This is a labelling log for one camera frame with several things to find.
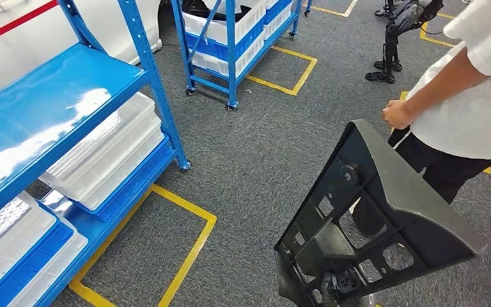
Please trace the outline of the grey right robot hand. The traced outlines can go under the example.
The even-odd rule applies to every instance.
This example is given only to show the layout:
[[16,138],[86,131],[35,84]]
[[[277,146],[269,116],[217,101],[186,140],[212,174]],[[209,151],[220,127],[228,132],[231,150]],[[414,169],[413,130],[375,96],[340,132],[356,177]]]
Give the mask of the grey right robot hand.
[[320,293],[322,295],[322,306],[323,307],[356,307],[359,303],[355,299],[349,299],[347,301],[339,302],[336,295],[336,277],[331,272],[326,272]]

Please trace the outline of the person's hand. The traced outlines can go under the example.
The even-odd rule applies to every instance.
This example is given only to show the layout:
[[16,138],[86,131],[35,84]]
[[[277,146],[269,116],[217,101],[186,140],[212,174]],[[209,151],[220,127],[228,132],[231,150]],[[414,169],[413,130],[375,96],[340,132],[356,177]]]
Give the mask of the person's hand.
[[382,110],[383,119],[392,127],[403,130],[416,117],[406,100],[390,100]]

